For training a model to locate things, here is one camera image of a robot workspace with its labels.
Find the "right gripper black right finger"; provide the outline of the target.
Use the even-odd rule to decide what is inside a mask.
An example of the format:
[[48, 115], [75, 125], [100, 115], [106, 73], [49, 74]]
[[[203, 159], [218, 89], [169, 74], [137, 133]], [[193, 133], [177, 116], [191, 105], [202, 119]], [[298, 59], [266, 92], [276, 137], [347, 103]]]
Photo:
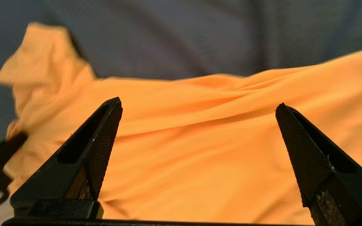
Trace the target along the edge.
[[296, 109], [275, 116], [314, 224], [362, 226], [362, 167]]

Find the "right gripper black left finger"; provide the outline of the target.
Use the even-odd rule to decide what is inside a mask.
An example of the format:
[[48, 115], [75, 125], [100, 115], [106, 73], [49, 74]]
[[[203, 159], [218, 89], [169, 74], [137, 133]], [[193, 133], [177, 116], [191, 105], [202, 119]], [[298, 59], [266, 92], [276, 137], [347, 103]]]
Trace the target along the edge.
[[102, 218], [98, 198], [122, 112], [119, 97], [105, 101], [14, 192], [14, 217]]

